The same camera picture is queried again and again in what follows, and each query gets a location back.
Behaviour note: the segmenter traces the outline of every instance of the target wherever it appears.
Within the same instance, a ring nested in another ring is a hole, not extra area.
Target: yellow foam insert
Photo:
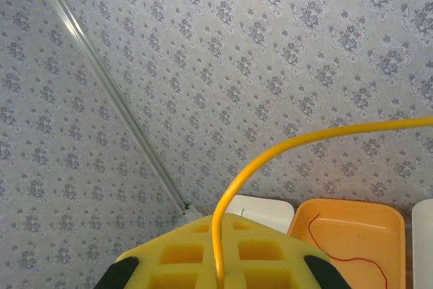
[[[128,250],[117,261],[139,264],[124,289],[217,289],[210,237],[212,216]],[[320,289],[304,262],[328,257],[310,246],[243,217],[223,217],[225,289]]]

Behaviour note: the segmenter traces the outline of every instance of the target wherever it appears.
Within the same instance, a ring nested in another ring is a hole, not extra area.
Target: wall
[[[93,288],[177,212],[46,0],[0,0],[0,287]]]
[[[69,0],[188,198],[215,205],[265,148],[432,115],[431,0]],[[244,193],[432,197],[432,131],[345,137],[264,166]]]

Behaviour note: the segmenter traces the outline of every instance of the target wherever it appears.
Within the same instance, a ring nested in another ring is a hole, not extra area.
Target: white container
[[[433,288],[433,199],[412,210],[413,289]]]
[[[286,234],[295,211],[289,202],[237,195],[226,213],[233,213]]]

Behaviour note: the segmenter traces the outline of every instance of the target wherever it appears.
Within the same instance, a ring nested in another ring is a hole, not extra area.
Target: black rubber corner
[[[138,264],[137,257],[127,257],[111,264],[95,289],[124,289]]]
[[[321,289],[351,289],[331,263],[313,255],[305,256],[304,261],[319,282]]]

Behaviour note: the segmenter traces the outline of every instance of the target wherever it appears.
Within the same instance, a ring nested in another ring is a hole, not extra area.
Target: yellow cable
[[[408,129],[416,127],[429,127],[433,126],[433,117],[425,118],[412,118],[407,120],[394,120],[386,122],[365,123],[362,125],[348,125],[344,127],[330,128],[311,133],[306,133],[298,137],[285,140],[276,146],[263,152],[260,156],[256,157],[243,171],[233,180],[231,185],[227,188],[218,205],[216,206],[214,216],[212,218],[212,246],[215,258],[216,279],[218,287],[224,287],[224,258],[223,258],[223,243],[221,233],[221,222],[223,215],[229,203],[240,190],[241,186],[254,174],[261,166],[266,164],[272,158],[282,154],[286,150],[305,145],[310,142],[329,139],[333,137],[340,137],[343,135],[352,135],[355,133],[363,132],[376,132],[387,131],[395,129]]]

